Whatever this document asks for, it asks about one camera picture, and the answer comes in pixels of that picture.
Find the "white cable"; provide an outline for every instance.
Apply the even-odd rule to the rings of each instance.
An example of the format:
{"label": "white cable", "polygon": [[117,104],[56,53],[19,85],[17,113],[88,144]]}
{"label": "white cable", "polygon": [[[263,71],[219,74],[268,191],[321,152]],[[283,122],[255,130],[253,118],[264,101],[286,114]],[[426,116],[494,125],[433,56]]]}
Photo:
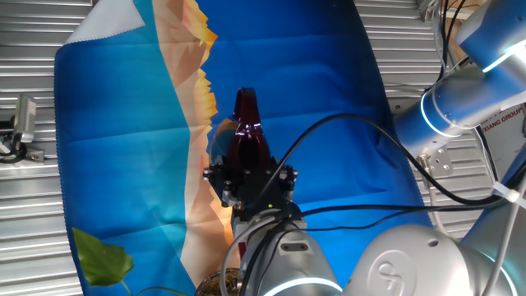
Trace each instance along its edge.
{"label": "white cable", "polygon": [[[434,187],[430,187],[429,188],[429,200],[431,201],[431,206],[436,206],[436,194],[435,194],[435,188]],[[442,219],[439,216],[438,212],[437,211],[433,211],[432,215],[433,215],[433,219],[435,220],[435,228],[438,231],[442,232],[443,234],[449,236],[449,234],[447,233],[447,230],[445,230],[445,227],[442,224]]]}
{"label": "white cable", "polygon": [[249,234],[252,232],[260,229],[261,227],[264,227],[276,220],[276,217],[266,217],[257,224],[254,224],[253,226],[249,227],[247,230],[243,231],[241,234],[239,234],[236,239],[234,239],[233,243],[230,245],[230,247],[227,250],[226,255],[224,256],[223,262],[221,263],[221,269],[219,270],[219,287],[221,288],[221,296],[229,296],[228,295],[228,288],[227,288],[227,265],[230,261],[230,257],[232,256],[234,250],[238,246],[238,244],[248,237]]}
{"label": "white cable", "polygon": [[443,69],[443,72],[445,73],[445,70],[446,70],[445,61],[444,61],[444,58],[442,58],[440,46],[438,45],[438,30],[440,27],[439,21],[441,18],[442,1],[443,0],[439,0],[435,6],[435,13],[433,16],[433,40],[435,41],[436,54],[438,54],[438,58],[441,60],[442,69]]}
{"label": "white cable", "polygon": [[[524,192],[526,191],[526,177],[523,178],[523,181],[519,185],[520,198],[524,198]],[[508,246],[510,245],[511,234],[513,233],[513,228],[515,220],[517,218],[517,213],[519,213],[520,205],[514,203],[511,206],[510,215],[508,216],[508,221],[502,234],[502,242],[499,246],[499,252],[496,255],[495,265],[491,269],[491,274],[487,280],[486,288],[482,292],[482,296],[490,296],[491,291],[495,288],[496,282],[499,280],[499,275],[501,274],[501,268],[504,264],[504,259],[506,253],[508,252]]]}

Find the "robotic arm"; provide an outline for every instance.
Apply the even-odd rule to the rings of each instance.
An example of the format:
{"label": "robotic arm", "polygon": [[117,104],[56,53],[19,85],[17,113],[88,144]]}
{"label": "robotic arm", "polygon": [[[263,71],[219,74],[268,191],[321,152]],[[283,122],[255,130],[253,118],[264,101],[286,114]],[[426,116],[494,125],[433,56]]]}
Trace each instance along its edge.
{"label": "robotic arm", "polygon": [[[524,0],[490,0],[463,25],[457,43],[476,65],[438,81],[395,119],[400,141],[415,157],[429,157],[495,112],[526,101]],[[526,164],[524,158],[516,161]],[[278,224],[276,215],[298,217],[298,172],[286,166],[272,180],[278,167],[263,136],[256,96],[241,89],[233,116],[215,134],[203,176],[223,206],[233,208],[236,240],[230,251],[238,247],[242,257],[242,296],[526,295],[526,215],[511,204],[483,215],[463,242],[416,225],[385,231],[362,254],[342,292],[320,246],[302,231],[305,221]],[[509,246],[499,253],[509,248],[511,259],[492,277],[495,261],[504,259],[497,255],[503,236]],[[491,278],[493,289],[485,294]]]}
{"label": "robotic arm", "polygon": [[[203,176],[223,206],[233,208],[232,229],[242,257],[238,283],[243,283],[240,288],[244,294],[339,294],[342,289],[320,245],[299,230],[307,227],[303,219],[291,221],[277,230],[272,230],[276,223],[261,224],[279,212],[297,211],[293,191],[298,171],[292,166],[281,169],[279,177],[269,183],[261,195],[271,172],[278,168],[278,161],[270,157],[254,90],[239,90],[233,116],[225,119],[215,133],[210,160]],[[273,231],[271,240],[258,250],[269,231]]]}

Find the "wire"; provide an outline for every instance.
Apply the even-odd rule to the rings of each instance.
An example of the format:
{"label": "wire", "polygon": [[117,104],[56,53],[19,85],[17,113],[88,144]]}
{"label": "wire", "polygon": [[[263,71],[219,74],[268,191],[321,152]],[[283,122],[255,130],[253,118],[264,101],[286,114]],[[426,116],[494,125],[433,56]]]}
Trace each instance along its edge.
{"label": "wire", "polygon": [[418,161],[411,155],[411,153],[405,149],[402,144],[398,140],[396,140],[393,136],[391,136],[384,128],[378,126],[376,123],[374,123],[371,119],[365,118],[360,115],[352,114],[352,113],[339,113],[330,115],[326,118],[321,119],[317,123],[314,123],[312,126],[310,126],[288,149],[287,153],[285,153],[284,157],[281,159],[281,161],[278,164],[278,167],[276,170],[272,173],[272,176],[267,181],[266,185],[261,190],[260,195],[254,200],[254,203],[257,203],[262,197],[263,194],[266,192],[266,190],[269,188],[271,183],[278,177],[279,172],[285,165],[285,162],[290,158],[292,153],[298,148],[298,146],[305,140],[312,132],[314,132],[317,128],[323,126],[324,124],[331,122],[336,119],[356,119],[360,120],[364,123],[367,123],[374,127],[378,132],[386,136],[390,141],[394,143],[394,145],[404,153],[404,155],[409,159],[409,161],[414,165],[414,167],[422,174],[422,176],[427,179],[429,183],[431,183],[436,189],[438,189],[440,192],[442,192],[444,195],[446,195],[448,198],[457,201],[458,203],[467,205],[467,206],[476,206],[476,205],[485,205],[490,204],[494,201],[498,201],[500,197],[487,197],[483,198],[481,200],[468,200],[464,199],[462,197],[456,196],[454,193],[450,192],[449,190],[445,189],[442,185],[440,185],[432,176],[429,175],[429,173],[426,172],[426,170],[418,163]]}
{"label": "wire", "polygon": [[[526,191],[526,178],[523,178],[523,181],[520,183],[519,186],[519,193],[520,198],[524,198],[524,192]],[[506,257],[506,253],[508,252],[508,246],[510,245],[511,240],[511,234],[513,233],[514,224],[517,220],[517,214],[519,213],[520,205],[518,203],[514,203],[511,206],[511,210],[509,213],[508,220],[506,222],[506,226],[504,228],[504,233],[502,234],[502,242],[499,246],[499,252],[496,255],[495,259],[495,265],[491,269],[491,274],[489,279],[487,280],[486,288],[484,288],[484,291],[482,292],[482,296],[490,296],[491,291],[495,287],[496,282],[499,280],[499,275],[501,274],[501,268],[504,264],[504,259]]]}
{"label": "wire", "polygon": [[442,60],[444,61],[444,64],[445,64],[445,67],[441,69],[441,73],[438,75],[438,79],[437,80],[440,80],[442,79],[442,77],[444,76],[445,74],[445,70],[447,69],[447,48],[448,48],[448,45],[447,45],[447,35],[445,34],[445,20],[446,20],[446,15],[447,15],[447,11],[448,11],[448,6],[449,6],[449,0],[445,0],[444,1],[444,11],[442,12],[442,25],[441,25],[441,32],[442,32]]}
{"label": "wire", "polygon": [[491,174],[493,175],[494,182],[497,182],[499,181],[499,176],[497,174],[495,162],[493,161],[493,157],[491,156],[490,147],[487,144],[487,139],[484,135],[484,131],[480,126],[475,128],[475,130],[482,144],[482,153],[484,153],[484,159],[486,160],[488,167],[491,169]]}
{"label": "wire", "polygon": [[454,23],[457,21],[457,17],[459,16],[460,10],[462,9],[462,6],[465,3],[466,3],[466,0],[462,0],[462,2],[460,2],[459,4],[459,7],[457,7],[456,11],[454,12],[453,18],[451,19],[451,23],[450,23],[450,30],[447,32],[447,39],[445,41],[446,46],[448,46],[450,43],[451,34],[453,33]]}
{"label": "wire", "polygon": [[230,261],[230,257],[233,254],[233,251],[236,249],[236,246],[246,237],[248,237],[249,234],[251,234],[254,231],[257,231],[258,229],[261,229],[262,227],[265,227],[268,224],[273,223],[276,221],[277,216],[272,215],[270,217],[266,217],[263,220],[261,220],[259,223],[254,224],[253,226],[249,227],[247,230],[243,231],[239,236],[234,239],[232,244],[227,250],[226,255],[224,256],[223,262],[221,263],[221,269],[219,270],[219,287],[221,289],[221,295],[222,296],[229,296],[228,295],[228,288],[227,288],[227,265]]}
{"label": "wire", "polygon": [[[435,188],[433,187],[429,187],[429,201],[432,206],[436,206],[436,194],[435,194]],[[442,224],[441,217],[438,215],[438,211],[433,211],[432,216],[433,216],[433,219],[435,220],[435,227],[443,234],[449,236],[447,230],[445,230],[445,227]]]}
{"label": "wire", "polygon": [[441,66],[442,66],[441,71],[445,72],[446,65],[445,65],[444,59],[442,58],[442,54],[441,54],[441,51],[440,51],[440,46],[438,45],[438,30],[441,28],[441,20],[440,20],[440,18],[441,18],[441,6],[442,6],[442,0],[440,0],[437,3],[437,5],[435,7],[434,16],[433,16],[433,41],[435,42],[436,54],[438,54],[438,58],[441,61]]}

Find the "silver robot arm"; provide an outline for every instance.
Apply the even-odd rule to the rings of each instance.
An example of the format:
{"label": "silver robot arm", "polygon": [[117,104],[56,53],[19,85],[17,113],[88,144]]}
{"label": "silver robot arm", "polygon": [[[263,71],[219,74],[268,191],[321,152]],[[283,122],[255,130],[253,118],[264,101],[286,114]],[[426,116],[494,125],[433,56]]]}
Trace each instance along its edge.
{"label": "silver robot arm", "polygon": [[[488,1],[464,23],[457,43],[476,65],[438,81],[395,118],[400,141],[415,156],[428,157],[526,101],[525,1]],[[524,156],[525,149],[515,168],[524,166]],[[526,295],[525,228],[526,210],[508,203],[485,212],[462,242],[416,225],[387,230],[363,253],[341,295]],[[498,270],[495,261],[503,254]],[[495,284],[485,292],[495,270]]]}

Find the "black cable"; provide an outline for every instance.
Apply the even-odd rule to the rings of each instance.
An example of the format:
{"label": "black cable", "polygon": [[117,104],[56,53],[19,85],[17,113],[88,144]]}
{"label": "black cable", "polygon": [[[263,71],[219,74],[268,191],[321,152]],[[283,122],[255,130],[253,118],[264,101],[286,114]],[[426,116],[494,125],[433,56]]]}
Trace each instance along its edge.
{"label": "black cable", "polygon": [[331,122],[335,119],[342,119],[342,118],[348,118],[348,119],[357,119],[362,122],[365,122],[372,127],[374,127],[378,132],[382,133],[384,136],[386,136],[390,141],[394,143],[394,145],[404,153],[405,157],[409,159],[409,161],[414,165],[414,167],[422,174],[422,176],[429,181],[436,189],[438,189],[440,192],[442,192],[444,195],[446,195],[448,198],[457,201],[458,203],[467,205],[467,206],[477,206],[477,205],[485,205],[492,203],[494,201],[499,200],[499,197],[487,197],[483,198],[481,200],[468,200],[464,199],[462,197],[456,196],[453,192],[450,192],[449,190],[445,189],[442,185],[440,185],[432,176],[429,175],[429,173],[426,172],[426,170],[418,163],[418,161],[409,153],[405,147],[400,144],[400,142],[395,139],[393,136],[391,136],[384,128],[378,126],[376,123],[374,123],[371,119],[352,114],[352,113],[339,113],[330,115],[326,118],[321,119],[317,123],[314,123],[312,126],[310,126],[288,149],[287,153],[285,153],[285,156],[281,159],[281,161],[278,164],[278,168],[272,173],[272,176],[270,177],[269,181],[266,183],[266,185],[261,190],[260,195],[254,200],[254,203],[257,203],[264,195],[266,190],[269,188],[271,183],[279,176],[279,172],[284,167],[285,162],[290,158],[292,153],[298,148],[298,146],[307,138],[312,132],[314,132],[318,127],[321,127],[322,125]]}
{"label": "black cable", "polygon": [[[493,202],[490,205],[485,205],[485,206],[424,206],[424,207],[422,207],[422,206],[414,206],[414,207],[411,207],[410,210],[402,210],[402,211],[396,212],[394,214],[387,215],[386,217],[384,217],[384,218],[382,218],[382,219],[380,219],[380,220],[378,220],[378,221],[376,221],[374,223],[371,223],[371,224],[368,224],[368,225],[363,225],[363,226],[336,226],[336,227],[330,227],[330,228],[324,228],[324,229],[290,229],[290,230],[286,230],[286,231],[282,232],[282,234],[277,239],[276,244],[274,245],[274,249],[273,249],[273,251],[272,251],[272,253],[270,255],[269,262],[266,264],[266,267],[263,270],[263,273],[261,274],[261,281],[264,279],[265,274],[266,274],[266,272],[268,271],[268,269],[270,267],[270,263],[272,262],[272,260],[275,257],[275,254],[276,254],[276,252],[278,250],[279,242],[281,241],[281,239],[285,235],[287,235],[287,234],[289,234],[291,232],[294,232],[294,231],[333,231],[333,230],[341,230],[341,229],[346,229],[346,230],[363,230],[363,229],[369,229],[369,228],[375,227],[375,226],[377,226],[379,224],[382,224],[382,223],[386,222],[389,219],[392,219],[392,218],[400,216],[400,215],[413,214],[413,213],[418,213],[418,212],[432,212],[432,211],[453,212],[453,211],[483,210],[483,209],[489,209],[489,208],[497,207],[497,206],[503,205],[503,204],[505,204],[505,200],[496,201],[496,202]],[[351,207],[351,206],[328,206],[326,208],[320,208],[320,209],[306,211],[306,212],[304,212],[302,214],[302,216],[304,217],[304,216],[307,216],[307,215],[314,215],[314,214],[319,214],[319,213],[322,213],[322,212],[328,212],[328,211],[334,211],[334,210],[346,210],[349,207]],[[397,209],[398,208],[404,208],[404,207],[407,208],[407,206],[390,206],[390,207],[397,208]],[[258,290],[257,290],[258,293],[259,293],[259,288],[260,287],[261,287],[261,282],[258,284]]]}
{"label": "black cable", "polygon": [[[453,32],[454,23],[457,21],[457,17],[459,16],[460,10],[462,9],[462,7],[464,6],[465,3],[466,3],[466,0],[462,0],[462,2],[460,2],[459,6],[456,8],[456,11],[454,12],[453,18],[451,19],[450,28],[448,30],[448,33],[446,35],[442,35],[442,40],[444,42],[442,44],[443,45],[442,58],[444,59],[444,64],[445,64],[446,67],[447,67],[447,56],[448,56],[448,52],[449,52],[449,45],[450,45],[450,40],[451,40],[451,33]],[[444,15],[443,15],[442,28],[441,28],[443,34],[445,34],[445,20],[447,20],[447,11],[450,8],[451,7],[448,7],[448,3],[447,3],[447,0],[446,0],[445,8],[444,8]],[[442,69],[440,75],[438,76],[438,80],[440,80],[444,75],[445,75],[444,69]]]}
{"label": "black cable", "polygon": [[27,146],[25,146],[24,143],[20,143],[20,149],[17,151],[17,153],[13,153],[12,155],[16,155],[16,157],[12,158],[12,159],[5,159],[5,158],[1,158],[0,159],[0,163],[2,164],[16,164],[17,162],[20,162],[22,160],[25,159],[25,157],[27,156]]}
{"label": "black cable", "polygon": [[457,21],[457,17],[459,16],[460,10],[462,9],[465,3],[466,3],[466,0],[462,0],[459,6],[456,8],[456,11],[454,12],[453,18],[451,19],[450,29],[447,32],[447,39],[446,39],[445,46],[447,46],[450,43],[451,33],[453,32],[454,23]]}
{"label": "black cable", "polygon": [[484,135],[484,131],[482,130],[480,126],[476,127],[475,130],[480,136],[482,146],[484,147],[484,150],[486,151],[487,161],[490,163],[491,171],[493,172],[493,177],[495,178],[495,181],[499,181],[499,177],[496,173],[495,162],[493,162],[493,157],[491,156],[490,146],[487,144],[486,135]]}
{"label": "black cable", "polygon": [[438,81],[442,79],[442,77],[445,74],[445,69],[447,68],[447,34],[445,33],[445,20],[447,19],[447,11],[449,9],[449,0],[444,1],[444,11],[442,12],[442,25],[441,25],[441,31],[442,31],[442,60],[444,61],[444,67],[441,69],[441,73],[438,75]]}

